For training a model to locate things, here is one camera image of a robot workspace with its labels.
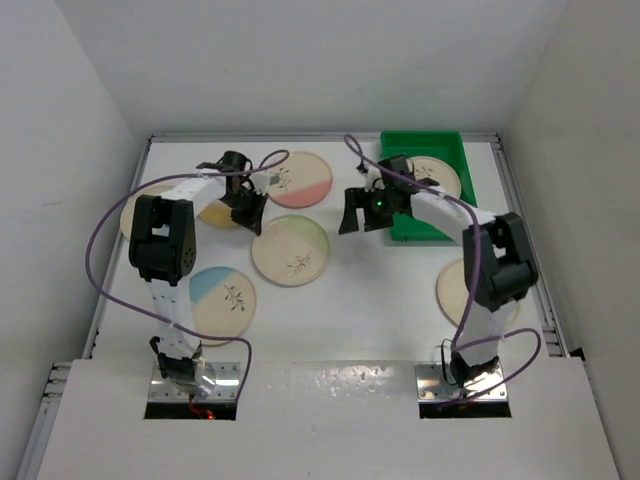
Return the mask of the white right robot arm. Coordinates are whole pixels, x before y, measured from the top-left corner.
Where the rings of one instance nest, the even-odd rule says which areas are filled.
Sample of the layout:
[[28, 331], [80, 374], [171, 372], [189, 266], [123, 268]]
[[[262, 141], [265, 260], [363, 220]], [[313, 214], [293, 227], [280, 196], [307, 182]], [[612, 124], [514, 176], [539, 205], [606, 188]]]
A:
[[492, 371], [510, 312], [538, 281], [523, 219], [515, 212], [481, 210], [448, 194], [434, 180], [416, 179], [405, 156], [362, 163], [365, 184], [345, 190], [338, 232], [386, 229], [395, 216], [404, 214], [457, 243], [463, 251], [468, 297], [451, 341], [449, 370], [458, 386]]

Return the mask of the beige plate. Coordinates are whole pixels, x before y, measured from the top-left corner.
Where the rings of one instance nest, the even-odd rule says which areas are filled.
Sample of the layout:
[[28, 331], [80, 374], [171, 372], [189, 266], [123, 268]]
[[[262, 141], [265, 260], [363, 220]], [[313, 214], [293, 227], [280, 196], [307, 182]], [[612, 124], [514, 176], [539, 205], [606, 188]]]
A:
[[238, 228], [232, 219], [232, 209], [221, 200], [216, 200], [205, 207], [198, 218], [205, 224], [217, 228]]
[[333, 184], [329, 164], [322, 157], [306, 151], [291, 152], [270, 173], [277, 182], [269, 187], [269, 196], [285, 208], [313, 206], [329, 194]]
[[456, 327], [461, 323], [468, 295], [464, 277], [464, 261], [459, 258], [441, 270], [436, 282], [436, 297], [439, 307], [444, 316]]
[[461, 181], [455, 170], [443, 160], [431, 156], [414, 156], [407, 159], [416, 181], [426, 184], [436, 182], [448, 195], [459, 198]]
[[127, 200], [120, 215], [120, 231], [127, 241], [129, 241], [131, 237], [135, 204], [137, 199], [141, 195], [150, 195], [152, 197], [156, 197], [165, 193], [168, 190], [171, 190], [172, 188], [173, 188], [173, 185], [171, 184], [160, 184], [160, 185], [149, 186], [135, 193]]
[[257, 295], [242, 272], [215, 266], [190, 278], [189, 294], [196, 332], [214, 337], [239, 337], [251, 325]]
[[262, 227], [251, 245], [254, 267], [268, 281], [298, 287], [318, 279], [330, 259], [326, 230], [302, 215], [283, 215]]

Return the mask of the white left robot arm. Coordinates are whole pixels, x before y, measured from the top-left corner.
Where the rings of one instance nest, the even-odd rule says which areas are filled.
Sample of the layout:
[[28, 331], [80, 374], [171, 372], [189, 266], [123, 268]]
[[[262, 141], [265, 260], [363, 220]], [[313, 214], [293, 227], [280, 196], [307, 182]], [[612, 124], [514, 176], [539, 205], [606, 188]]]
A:
[[162, 318], [159, 334], [150, 345], [162, 377], [190, 396], [202, 396], [213, 388], [201, 340], [193, 333], [189, 295], [197, 256], [196, 219], [220, 201], [231, 208], [237, 224], [260, 235], [270, 183], [266, 173], [222, 177], [208, 170], [160, 196], [136, 199], [129, 261], [145, 281], [155, 312]]

